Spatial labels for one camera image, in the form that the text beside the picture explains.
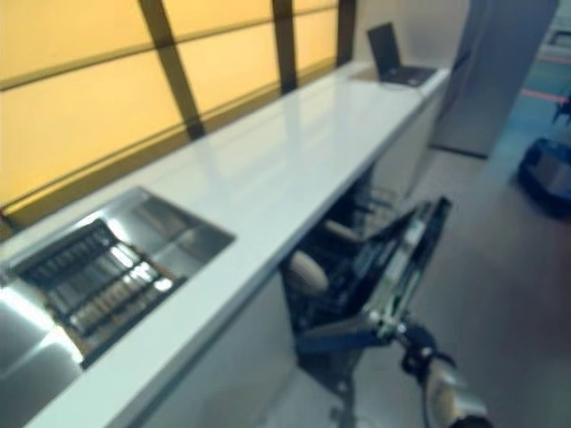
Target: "open dishwasher door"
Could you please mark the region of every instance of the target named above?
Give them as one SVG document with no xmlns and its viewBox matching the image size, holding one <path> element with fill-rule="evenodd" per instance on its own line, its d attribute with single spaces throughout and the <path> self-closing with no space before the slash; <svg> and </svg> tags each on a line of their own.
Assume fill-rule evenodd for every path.
<svg viewBox="0 0 571 428">
<path fill-rule="evenodd" d="M 326 219 L 284 266 L 298 353 L 390 343 L 451 209 L 422 202 L 368 237 Z"/>
</svg>

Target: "yellow frosted window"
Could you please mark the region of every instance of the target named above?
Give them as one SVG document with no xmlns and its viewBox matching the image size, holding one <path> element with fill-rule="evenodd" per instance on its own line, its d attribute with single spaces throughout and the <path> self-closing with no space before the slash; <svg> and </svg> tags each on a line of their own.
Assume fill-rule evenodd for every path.
<svg viewBox="0 0 571 428">
<path fill-rule="evenodd" d="M 199 113 L 277 84 L 273 23 L 178 45 Z"/>
<path fill-rule="evenodd" d="M 337 49 L 337 10 L 294 16 L 295 67 L 306 70 L 334 60 Z"/>
<path fill-rule="evenodd" d="M 164 0 L 175 38 L 270 20 L 271 0 Z"/>
<path fill-rule="evenodd" d="M 136 0 L 0 1 L 0 81 L 151 43 Z"/>
<path fill-rule="evenodd" d="M 181 122 L 155 51 L 3 92 L 2 202 Z"/>
<path fill-rule="evenodd" d="M 294 0 L 294 13 L 333 7 L 337 3 L 339 3 L 338 0 Z"/>
</svg>

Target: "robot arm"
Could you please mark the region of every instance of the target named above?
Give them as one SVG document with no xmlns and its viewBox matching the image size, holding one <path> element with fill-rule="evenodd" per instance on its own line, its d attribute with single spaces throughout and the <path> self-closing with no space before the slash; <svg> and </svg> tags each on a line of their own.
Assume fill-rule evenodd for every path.
<svg viewBox="0 0 571 428">
<path fill-rule="evenodd" d="M 472 392 L 454 361 L 436 348 L 419 325 L 401 324 L 397 341 L 404 347 L 402 369 L 423 389 L 427 428 L 492 428 L 482 400 Z"/>
</svg>

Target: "laptop screen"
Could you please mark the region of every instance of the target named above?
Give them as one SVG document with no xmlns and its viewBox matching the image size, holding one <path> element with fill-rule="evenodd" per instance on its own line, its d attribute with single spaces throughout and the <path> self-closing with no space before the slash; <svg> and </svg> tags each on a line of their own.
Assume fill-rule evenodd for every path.
<svg viewBox="0 0 571 428">
<path fill-rule="evenodd" d="M 396 45 L 393 24 L 391 22 L 370 29 L 367 31 L 367 36 L 368 42 L 371 44 L 373 56 L 375 57 L 379 76 L 383 76 L 386 72 L 401 67 L 399 48 Z"/>
</svg>

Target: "grey floor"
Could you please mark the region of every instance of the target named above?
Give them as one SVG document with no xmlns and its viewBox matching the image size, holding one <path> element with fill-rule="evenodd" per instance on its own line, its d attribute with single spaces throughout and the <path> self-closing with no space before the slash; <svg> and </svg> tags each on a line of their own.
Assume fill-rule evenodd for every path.
<svg viewBox="0 0 571 428">
<path fill-rule="evenodd" d="M 525 87 L 559 95 L 571 65 L 537 62 Z M 413 304 L 484 398 L 497 427 L 571 426 L 571 223 L 545 216 L 514 180 L 553 103 L 520 96 L 488 160 L 432 151 L 411 199 L 454 202 Z M 401 350 L 368 350 L 356 382 L 362 426 L 422 427 L 420 391 Z"/>
</svg>

